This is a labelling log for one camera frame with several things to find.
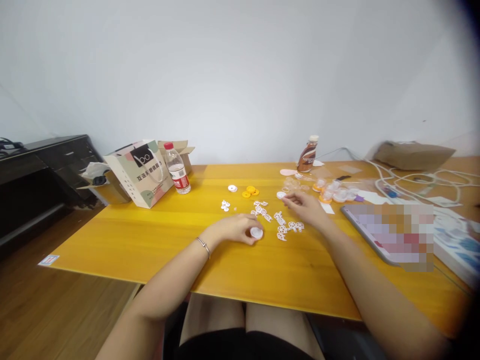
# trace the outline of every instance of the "leg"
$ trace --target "leg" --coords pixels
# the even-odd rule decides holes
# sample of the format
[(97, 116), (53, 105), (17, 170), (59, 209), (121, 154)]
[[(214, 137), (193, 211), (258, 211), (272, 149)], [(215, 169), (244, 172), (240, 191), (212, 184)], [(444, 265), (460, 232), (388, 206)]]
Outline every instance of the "leg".
[(233, 328), (245, 328), (245, 315), (240, 301), (192, 293), (181, 330), (180, 345), (197, 335)]
[(260, 331), (285, 340), (315, 360), (325, 360), (307, 316), (296, 310), (248, 303), (246, 332)]

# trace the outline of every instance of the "person's hand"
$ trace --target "person's hand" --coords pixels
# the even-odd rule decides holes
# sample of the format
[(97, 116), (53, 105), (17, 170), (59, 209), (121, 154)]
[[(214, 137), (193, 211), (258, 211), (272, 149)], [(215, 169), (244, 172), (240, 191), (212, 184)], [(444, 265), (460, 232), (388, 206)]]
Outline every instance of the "person's hand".
[(251, 228), (264, 229), (255, 215), (242, 213), (223, 218), (210, 225), (200, 235), (200, 239), (206, 243), (212, 242), (213, 245), (217, 245), (223, 240), (231, 240), (253, 245), (257, 239), (250, 236)]
[(281, 199), (285, 206), (293, 210), (300, 219), (321, 231), (332, 221), (316, 197), (301, 191), (291, 192)]

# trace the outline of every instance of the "black shorts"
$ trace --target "black shorts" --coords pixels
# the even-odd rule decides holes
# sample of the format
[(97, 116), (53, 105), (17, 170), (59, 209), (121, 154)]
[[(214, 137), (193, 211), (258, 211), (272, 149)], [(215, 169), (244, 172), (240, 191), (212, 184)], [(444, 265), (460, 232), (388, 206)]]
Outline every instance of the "black shorts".
[(231, 328), (192, 337), (175, 353), (176, 360), (187, 359), (295, 359), (313, 360), (291, 343), (261, 331)]

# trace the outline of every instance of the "bag handle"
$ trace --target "bag handle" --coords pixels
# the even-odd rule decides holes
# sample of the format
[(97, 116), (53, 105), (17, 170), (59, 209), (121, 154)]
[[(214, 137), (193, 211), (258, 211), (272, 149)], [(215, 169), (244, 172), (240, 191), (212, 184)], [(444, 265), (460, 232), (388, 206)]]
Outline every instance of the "bag handle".
[[(160, 184), (160, 183), (163, 181), (163, 179), (164, 179), (164, 170), (162, 169), (162, 162), (157, 158), (157, 156), (155, 155), (155, 153), (152, 151), (151, 148), (148, 148), (148, 150), (150, 150), (151, 154), (153, 155), (153, 158), (155, 159), (155, 161), (157, 162), (157, 164), (158, 164), (159, 167), (160, 167), (160, 180), (155, 179), (150, 172), (149, 172), (148, 174), (150, 175), (151, 179), (152, 179), (154, 182)], [(142, 164), (145, 169), (147, 169), (147, 167), (145, 166), (145, 164), (144, 164), (143, 162), (141, 162), (138, 157), (136, 157), (135, 155), (133, 155), (133, 157), (134, 157), (135, 160), (137, 160), (140, 164)]]

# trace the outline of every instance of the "paper shopping bag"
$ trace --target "paper shopping bag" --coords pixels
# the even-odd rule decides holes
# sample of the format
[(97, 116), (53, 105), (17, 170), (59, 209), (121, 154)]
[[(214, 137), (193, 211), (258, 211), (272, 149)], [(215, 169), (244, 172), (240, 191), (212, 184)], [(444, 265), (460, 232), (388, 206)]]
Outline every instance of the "paper shopping bag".
[(103, 157), (141, 208), (150, 209), (174, 184), (155, 140), (142, 140)]

